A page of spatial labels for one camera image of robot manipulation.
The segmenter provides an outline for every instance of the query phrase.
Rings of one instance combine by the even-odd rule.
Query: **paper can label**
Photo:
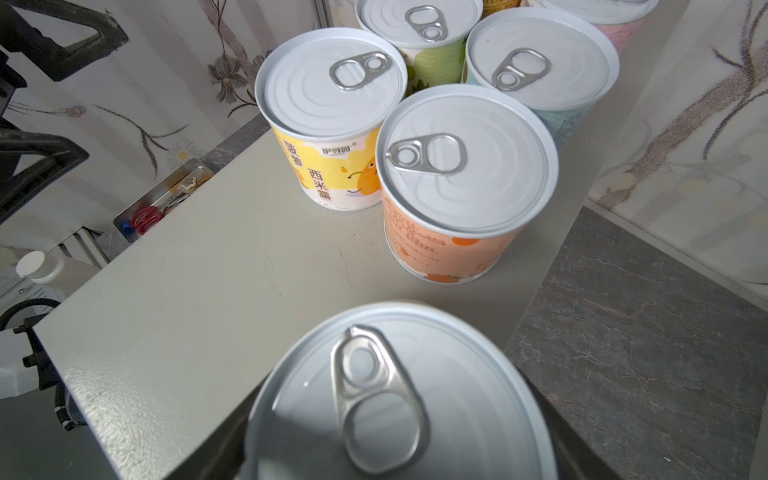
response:
[[[466,38],[437,48],[398,48],[406,61],[406,97],[436,85],[454,84],[462,77]]]
[[[467,84],[481,85],[468,68],[465,68],[462,80]],[[573,136],[576,127],[579,126],[584,119],[584,116],[590,111],[593,105],[594,104],[587,105],[586,107],[577,108],[575,110],[555,111],[534,110],[533,108],[531,110],[544,122],[544,125],[554,139],[555,146],[557,146],[559,150],[560,147],[565,145],[565,143]]]
[[[645,22],[645,17],[640,20],[635,20],[629,23],[620,23],[617,25],[595,25],[598,30],[605,33],[605,36],[611,40],[611,43],[616,47],[616,52],[621,56],[627,47],[629,42],[632,41],[634,34],[640,30],[640,26]]]
[[[383,200],[392,253],[411,273],[434,282],[461,283],[481,276],[522,230],[491,238],[449,237],[416,223],[386,195]]]
[[[491,13],[518,6],[520,6],[520,0],[483,0],[482,17],[485,18]]]
[[[361,210],[381,201],[376,173],[379,129],[346,141],[312,142],[272,129],[304,193],[334,210]]]

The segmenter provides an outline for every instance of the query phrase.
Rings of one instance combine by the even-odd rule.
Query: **floral wallpaper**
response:
[[[590,198],[768,298],[768,0],[691,2]]]
[[[61,81],[6,52],[28,87],[15,92],[3,118],[22,130],[67,137],[90,157],[0,225],[0,245],[46,249],[80,227],[109,228],[181,163],[257,115],[253,81],[264,58],[317,26],[310,0],[73,3],[109,16],[128,41]],[[92,34],[16,10],[60,45]]]

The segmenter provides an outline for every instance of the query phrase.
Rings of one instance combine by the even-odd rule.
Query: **orange fruit illustration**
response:
[[[376,173],[376,160],[371,159],[357,179],[357,189],[363,195],[370,195],[379,191],[379,188],[381,188],[381,184],[379,183],[379,175]]]
[[[469,247],[470,245],[474,245],[475,243],[479,242],[480,239],[477,238],[458,238],[453,237],[453,243],[456,245],[461,245],[462,247]]]
[[[440,283],[458,283],[458,281],[461,280],[457,276],[438,275],[437,273],[427,273],[427,276],[425,278],[427,280],[431,280],[433,282],[440,282]]]
[[[306,185],[304,184],[304,177],[301,176],[301,172],[298,171],[296,168],[293,168],[293,172],[299,178],[299,183],[301,184],[301,186],[306,188]]]

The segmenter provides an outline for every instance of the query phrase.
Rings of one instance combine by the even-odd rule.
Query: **pull ring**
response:
[[[425,23],[417,23],[411,19],[411,15],[416,12],[431,12],[437,16],[434,20]],[[431,5],[421,5],[413,7],[406,12],[406,22],[411,28],[416,30],[419,36],[430,43],[445,40],[448,37],[448,26],[445,24],[445,16],[442,11]]]
[[[365,77],[363,77],[360,82],[354,85],[343,84],[341,80],[339,80],[338,75],[336,75],[336,70],[338,70],[338,68],[342,65],[346,65],[348,63],[353,63],[360,66],[365,72]],[[328,70],[328,74],[337,87],[341,88],[342,90],[350,91],[365,87],[367,84],[373,81],[374,78],[387,71],[391,66],[392,59],[389,57],[389,55],[383,51],[370,51],[362,55],[355,55],[354,57],[339,60],[335,64],[331,65],[331,68]]]
[[[533,55],[539,60],[543,61],[544,70],[538,73],[528,73],[515,67],[512,64],[512,59],[521,53]],[[501,91],[516,91],[520,90],[525,85],[537,81],[539,78],[545,76],[547,73],[549,73],[551,68],[552,63],[549,61],[549,59],[533,48],[516,48],[515,50],[509,52],[509,55],[504,58],[504,61],[498,66],[498,68],[496,68],[496,71],[493,72],[491,83],[494,87]],[[506,78],[509,78],[509,75],[511,75],[514,81],[505,81]]]
[[[352,353],[363,350],[371,356],[370,372],[356,375]],[[392,347],[377,329],[351,326],[331,351],[331,380],[342,443],[349,459],[360,470],[378,475],[402,467],[415,459],[429,443],[429,422],[424,404]],[[361,403],[382,393],[393,393],[405,400],[416,420],[416,434],[407,453],[390,465],[371,465],[355,448],[352,418]]]
[[[434,168],[427,159],[427,144],[436,138],[445,138],[456,145],[458,150],[458,165],[451,170]],[[423,174],[449,176],[464,169],[467,163],[467,153],[464,142],[451,134],[432,134],[422,137],[407,138],[393,143],[386,152],[387,160],[398,170],[421,172]]]

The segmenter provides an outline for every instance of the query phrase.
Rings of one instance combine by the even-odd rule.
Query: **metal can lid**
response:
[[[357,462],[386,466],[388,458],[407,457],[418,422],[403,397],[387,391],[349,411],[360,457],[351,456],[343,440],[347,420],[339,416],[332,356],[340,340],[361,327],[386,339],[429,424],[423,449],[387,478],[557,478],[541,411],[504,353],[454,316],[397,301],[340,313],[283,357],[250,413],[243,480],[371,478]],[[367,369],[376,371],[377,357],[367,353],[353,348],[345,375],[365,379]]]
[[[482,0],[357,0],[357,21],[400,48],[442,47],[467,36]]]
[[[573,110],[592,104],[613,87],[619,57],[608,37],[590,23],[547,8],[511,8],[478,23],[467,57],[481,83],[500,88],[509,74],[531,77],[507,93],[536,110]],[[502,72],[504,66],[515,72]]]
[[[454,237],[523,227],[558,181],[558,152],[541,120],[500,91],[468,84],[406,98],[379,131],[376,163],[392,201]]]
[[[256,78],[272,123],[303,140],[345,140],[378,127],[406,92],[397,48],[357,28],[322,28],[283,43]]]
[[[541,5],[583,18],[597,25],[616,25],[640,20],[659,0],[540,0]]]

